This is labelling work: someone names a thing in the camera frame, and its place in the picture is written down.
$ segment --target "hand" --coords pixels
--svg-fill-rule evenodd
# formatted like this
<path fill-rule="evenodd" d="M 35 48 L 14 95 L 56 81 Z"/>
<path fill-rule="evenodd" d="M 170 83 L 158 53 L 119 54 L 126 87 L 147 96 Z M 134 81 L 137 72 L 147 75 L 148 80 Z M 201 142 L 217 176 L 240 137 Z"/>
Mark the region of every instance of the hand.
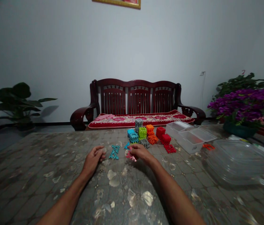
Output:
<path fill-rule="evenodd" d="M 131 153 L 142 159 L 147 165 L 155 158 L 143 145 L 133 144 L 129 147 L 132 147 Z"/>
<path fill-rule="evenodd" d="M 94 174 L 98 162 L 102 162 L 106 158 L 106 152 L 102 150 L 103 147 L 104 146 L 96 146 L 90 151 L 86 156 L 81 173 L 85 173 L 89 177 Z"/>

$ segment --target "picture frame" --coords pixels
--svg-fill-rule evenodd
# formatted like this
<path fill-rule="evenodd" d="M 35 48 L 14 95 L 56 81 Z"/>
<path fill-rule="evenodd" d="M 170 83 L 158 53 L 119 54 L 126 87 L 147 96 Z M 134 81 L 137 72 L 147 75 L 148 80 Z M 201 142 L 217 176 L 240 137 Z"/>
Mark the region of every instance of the picture frame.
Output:
<path fill-rule="evenodd" d="M 134 9 L 141 8 L 141 0 L 92 0 L 93 2 L 124 6 Z"/>

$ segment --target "plastic storage box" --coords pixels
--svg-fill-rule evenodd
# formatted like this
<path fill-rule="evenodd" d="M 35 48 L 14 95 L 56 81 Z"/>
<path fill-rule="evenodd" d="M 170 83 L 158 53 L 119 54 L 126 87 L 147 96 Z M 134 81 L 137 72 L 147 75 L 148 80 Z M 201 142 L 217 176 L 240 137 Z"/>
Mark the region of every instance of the plastic storage box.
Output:
<path fill-rule="evenodd" d="M 189 154 L 199 152 L 204 142 L 215 140 L 216 137 L 200 128 L 178 133 L 177 142 Z"/>
<path fill-rule="evenodd" d="M 230 169 L 247 169 L 252 171 L 264 168 L 264 152 L 254 145 L 243 141 L 216 140 L 213 154 L 222 165 Z"/>
<path fill-rule="evenodd" d="M 179 139 L 180 136 L 178 135 L 179 132 L 181 131 L 186 131 L 193 129 L 194 127 L 191 126 L 188 123 L 182 122 L 182 121 L 176 121 L 176 122 L 171 122 L 166 125 L 165 132 L 171 136 L 174 139 Z"/>
<path fill-rule="evenodd" d="M 258 183 L 264 174 L 264 152 L 243 141 L 216 140 L 208 152 L 211 171 L 233 185 Z"/>

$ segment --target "plastic building block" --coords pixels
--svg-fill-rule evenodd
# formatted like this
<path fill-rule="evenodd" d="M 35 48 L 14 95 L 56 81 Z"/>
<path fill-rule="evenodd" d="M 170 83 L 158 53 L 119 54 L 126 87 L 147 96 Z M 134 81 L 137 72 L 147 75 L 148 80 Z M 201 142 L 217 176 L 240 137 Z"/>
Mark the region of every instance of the plastic building block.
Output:
<path fill-rule="evenodd" d="M 128 130 L 128 137 L 130 137 L 130 134 L 132 134 L 132 133 L 135 133 L 135 131 L 133 129 L 129 129 Z"/>
<path fill-rule="evenodd" d="M 139 140 L 146 139 L 147 138 L 147 129 L 144 127 L 139 128 L 138 134 L 139 134 Z"/>
<path fill-rule="evenodd" d="M 146 149 L 150 147 L 150 143 L 146 139 L 142 139 L 138 142 L 138 144 L 142 144 Z"/>
<path fill-rule="evenodd" d="M 168 134 L 162 134 L 160 140 L 163 145 L 169 145 L 172 138 Z"/>
<path fill-rule="evenodd" d="M 131 144 L 138 143 L 138 141 L 139 141 L 138 134 L 136 134 L 136 133 L 130 134 L 130 143 Z"/>
<path fill-rule="evenodd" d="M 158 138 L 156 137 L 156 135 L 148 136 L 147 140 L 151 145 L 154 145 L 158 142 Z"/>
<path fill-rule="evenodd" d="M 215 149 L 214 146 L 210 145 L 210 144 L 204 144 L 203 148 L 208 149 L 209 151 L 211 151 L 211 149 Z"/>
<path fill-rule="evenodd" d="M 147 128 L 147 135 L 148 136 L 155 134 L 153 125 L 151 125 L 151 124 L 146 125 L 146 128 Z"/>
<path fill-rule="evenodd" d="M 142 127 L 143 125 L 143 120 L 142 119 L 136 119 L 135 120 L 135 132 L 139 132 L 139 128 Z"/>
<path fill-rule="evenodd" d="M 164 148 L 166 149 L 167 153 L 175 153 L 177 152 L 176 149 L 172 145 L 164 145 Z"/>
<path fill-rule="evenodd" d="M 112 150 L 109 158 L 119 159 L 118 156 L 117 156 L 117 154 L 119 153 L 120 146 L 119 145 L 112 145 L 112 148 L 113 148 L 113 150 Z"/>
<path fill-rule="evenodd" d="M 161 139 L 163 134 L 165 134 L 165 129 L 163 127 L 158 127 L 156 131 L 157 138 Z"/>
<path fill-rule="evenodd" d="M 130 145 L 130 142 L 128 142 L 126 145 L 125 145 L 125 147 L 124 147 L 124 149 L 128 149 L 128 146 Z"/>
<path fill-rule="evenodd" d="M 128 154 L 126 155 L 127 158 L 133 160 L 133 161 L 137 161 L 135 156 L 131 153 L 131 151 L 128 151 Z"/>

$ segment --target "green building block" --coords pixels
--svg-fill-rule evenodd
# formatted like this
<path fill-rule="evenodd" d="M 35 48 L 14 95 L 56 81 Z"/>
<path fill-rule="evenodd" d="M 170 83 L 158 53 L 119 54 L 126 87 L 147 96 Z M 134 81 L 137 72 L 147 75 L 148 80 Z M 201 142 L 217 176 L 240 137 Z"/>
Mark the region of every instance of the green building block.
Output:
<path fill-rule="evenodd" d="M 139 128 L 139 140 L 146 139 L 147 138 L 147 129 L 145 127 Z"/>

